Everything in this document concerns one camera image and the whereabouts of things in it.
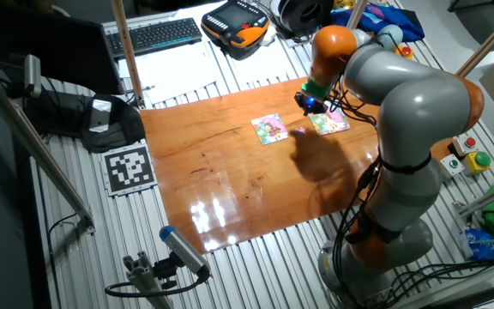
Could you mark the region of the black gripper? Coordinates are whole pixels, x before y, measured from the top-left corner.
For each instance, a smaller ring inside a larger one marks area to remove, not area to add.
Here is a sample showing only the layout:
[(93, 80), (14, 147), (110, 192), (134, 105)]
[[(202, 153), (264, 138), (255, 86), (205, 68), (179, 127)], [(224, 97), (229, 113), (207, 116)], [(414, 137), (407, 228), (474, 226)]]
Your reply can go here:
[(294, 95), (294, 99), (298, 106), (303, 110), (305, 116), (308, 116), (309, 114), (323, 114), (328, 110), (324, 103), (312, 96), (303, 94), (302, 92), (297, 92)]

